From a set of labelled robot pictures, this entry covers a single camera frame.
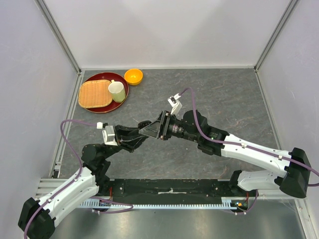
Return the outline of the black earbud charging case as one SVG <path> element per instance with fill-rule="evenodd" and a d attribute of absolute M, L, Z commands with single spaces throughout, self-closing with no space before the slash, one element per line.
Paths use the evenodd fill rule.
<path fill-rule="evenodd" d="M 148 125 L 151 124 L 151 123 L 152 123 L 152 122 L 149 121 L 149 120 L 142 121 L 142 122 L 138 123 L 138 128 L 139 128 L 139 129 L 142 129 L 142 128 L 148 126 Z"/>

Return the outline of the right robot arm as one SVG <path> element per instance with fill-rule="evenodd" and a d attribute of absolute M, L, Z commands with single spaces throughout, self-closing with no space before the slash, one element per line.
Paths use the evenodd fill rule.
<path fill-rule="evenodd" d="M 208 155 L 234 158 L 261 167 L 262 170 L 234 171 L 228 190 L 234 196 L 245 191 L 279 189 L 283 193 L 305 198 L 310 179 L 310 163 L 304 150 L 272 149 L 236 137 L 212 127 L 198 111 L 187 111 L 182 119 L 167 111 L 159 117 L 138 124 L 144 136 L 168 140 L 172 136 L 197 143 L 197 148 Z"/>

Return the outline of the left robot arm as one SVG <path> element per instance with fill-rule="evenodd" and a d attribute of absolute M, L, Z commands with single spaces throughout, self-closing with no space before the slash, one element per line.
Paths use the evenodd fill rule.
<path fill-rule="evenodd" d="M 18 220 L 23 237 L 50 238 L 59 223 L 82 202 L 95 195 L 106 195 L 110 188 L 106 175 L 110 162 L 106 159 L 121 150 L 137 149 L 147 139 L 139 131 L 150 123 L 143 121 L 137 127 L 97 123 L 104 142 L 85 145 L 79 158 L 80 167 L 69 179 L 45 196 L 37 200 L 29 198 L 23 204 Z"/>

